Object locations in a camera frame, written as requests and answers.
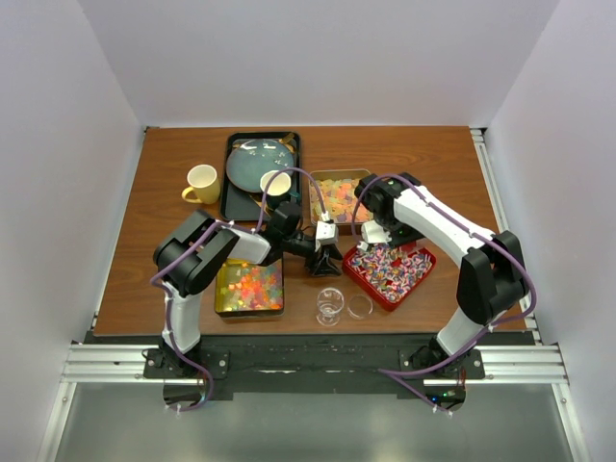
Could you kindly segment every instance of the candy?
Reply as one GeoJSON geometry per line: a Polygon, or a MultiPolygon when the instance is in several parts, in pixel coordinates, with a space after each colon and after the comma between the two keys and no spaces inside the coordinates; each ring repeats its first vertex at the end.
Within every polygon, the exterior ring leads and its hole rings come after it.
{"type": "MultiPolygon", "coordinates": [[[[336,223],[351,223],[352,213],[357,203],[353,193],[359,184],[359,179],[343,180],[316,180],[323,195],[325,209],[336,223]]],[[[321,216],[321,204],[319,203],[315,187],[310,185],[310,208],[313,221],[321,216]]],[[[372,219],[372,214],[360,205],[357,210],[356,221],[364,222],[372,219]]]]}
{"type": "Polygon", "coordinates": [[[283,306],[282,264],[268,267],[225,264],[226,285],[217,293],[217,309],[222,312],[281,310],[283,306]]]}
{"type": "Polygon", "coordinates": [[[400,301],[432,268],[430,256],[403,247],[377,244],[355,254],[351,268],[390,303],[400,301]]]}

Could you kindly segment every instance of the red tray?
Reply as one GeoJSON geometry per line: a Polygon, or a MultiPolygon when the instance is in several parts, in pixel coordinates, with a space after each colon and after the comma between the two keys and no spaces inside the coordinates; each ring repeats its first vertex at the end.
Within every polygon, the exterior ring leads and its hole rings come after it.
{"type": "Polygon", "coordinates": [[[417,253],[422,253],[427,255],[428,259],[432,263],[432,266],[425,272],[423,277],[418,280],[411,289],[398,301],[391,302],[387,298],[385,298],[372,284],[370,284],[354,267],[350,265],[350,260],[357,253],[357,247],[354,246],[351,250],[349,250],[345,258],[343,260],[343,271],[348,274],[348,276],[355,281],[374,301],[376,301],[379,305],[381,305],[387,311],[394,311],[399,305],[419,286],[432,272],[434,267],[436,266],[436,257],[430,253],[425,248],[420,248],[415,252],[410,253],[410,251],[415,247],[415,244],[407,244],[402,248],[408,252],[409,256],[413,256],[417,253]]]}

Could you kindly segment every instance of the wooden tabletop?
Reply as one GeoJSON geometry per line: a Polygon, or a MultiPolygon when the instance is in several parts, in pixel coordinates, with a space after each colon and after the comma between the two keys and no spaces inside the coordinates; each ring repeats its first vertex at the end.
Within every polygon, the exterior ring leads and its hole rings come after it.
{"type": "MultiPolygon", "coordinates": [[[[366,168],[374,173],[407,171],[419,178],[452,209],[471,221],[497,229],[488,192],[467,127],[286,127],[302,139],[302,166],[308,171],[366,168]]],[[[197,164],[222,173],[226,140],[254,128],[149,129],[126,208],[107,288],[95,326],[96,335],[160,333],[164,324],[163,294],[148,285],[156,272],[152,254],[195,206],[180,192],[186,174],[197,164]]],[[[304,197],[308,197],[303,181],[304,197]]],[[[309,219],[308,200],[304,217],[309,219]]],[[[202,206],[218,217],[218,204],[202,206]]],[[[342,236],[339,248],[353,246],[342,236]]],[[[205,291],[200,327],[203,333],[420,332],[438,331],[456,309],[458,269],[433,244],[437,265],[429,277],[393,313],[375,305],[368,319],[343,313],[333,327],[316,320],[316,297],[324,287],[340,289],[346,299],[362,291],[346,275],[312,278],[303,259],[285,256],[285,313],[260,321],[224,321],[214,312],[214,284],[205,291]]],[[[522,321],[505,325],[524,329],[522,321]]]]}

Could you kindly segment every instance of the white backdrop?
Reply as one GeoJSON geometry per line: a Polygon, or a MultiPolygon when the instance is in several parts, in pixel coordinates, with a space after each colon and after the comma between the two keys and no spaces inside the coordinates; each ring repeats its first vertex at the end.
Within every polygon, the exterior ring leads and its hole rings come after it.
{"type": "Polygon", "coordinates": [[[143,124],[496,113],[557,0],[80,0],[143,124]]]}
{"type": "Polygon", "coordinates": [[[597,462],[614,460],[616,4],[562,0],[488,129],[502,200],[597,462]]]}
{"type": "Polygon", "coordinates": [[[141,129],[75,0],[0,3],[0,459],[36,460],[141,129]]]}

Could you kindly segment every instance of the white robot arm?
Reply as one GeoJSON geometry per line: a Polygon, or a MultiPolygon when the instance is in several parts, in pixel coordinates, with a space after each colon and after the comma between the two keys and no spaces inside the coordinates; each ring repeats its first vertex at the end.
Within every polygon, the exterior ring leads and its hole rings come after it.
{"type": "Polygon", "coordinates": [[[159,273],[151,282],[166,294],[161,349],[177,370],[190,369],[176,357],[178,354],[198,359],[201,295],[226,259],[267,266],[289,252],[304,257],[304,266],[313,276],[342,273],[332,262],[343,258],[336,247],[338,229],[333,220],[324,213],[314,236],[297,229],[300,220],[301,207],[294,202],[280,204],[260,230],[217,221],[197,210],[157,247],[153,258],[159,273]]]}
{"type": "Polygon", "coordinates": [[[460,216],[408,174],[401,174],[413,190],[396,179],[373,181],[364,178],[355,190],[362,203],[374,213],[375,221],[362,225],[364,242],[401,245],[426,237],[442,248],[460,268],[459,306],[448,324],[437,334],[417,367],[426,367],[453,355],[485,325],[497,319],[527,293],[523,277],[475,234],[493,241],[524,265],[518,239],[510,232],[499,235],[460,216]],[[469,232],[460,229],[461,223],[469,232]]]}

